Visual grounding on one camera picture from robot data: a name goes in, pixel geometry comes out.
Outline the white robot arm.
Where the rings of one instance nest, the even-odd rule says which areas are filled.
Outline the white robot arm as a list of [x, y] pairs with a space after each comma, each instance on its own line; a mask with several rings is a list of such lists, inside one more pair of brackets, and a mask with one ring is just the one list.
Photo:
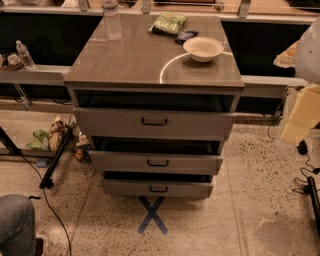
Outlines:
[[281, 68], [295, 68], [298, 78], [320, 83], [320, 17], [303, 33], [301, 38], [278, 55], [273, 64]]

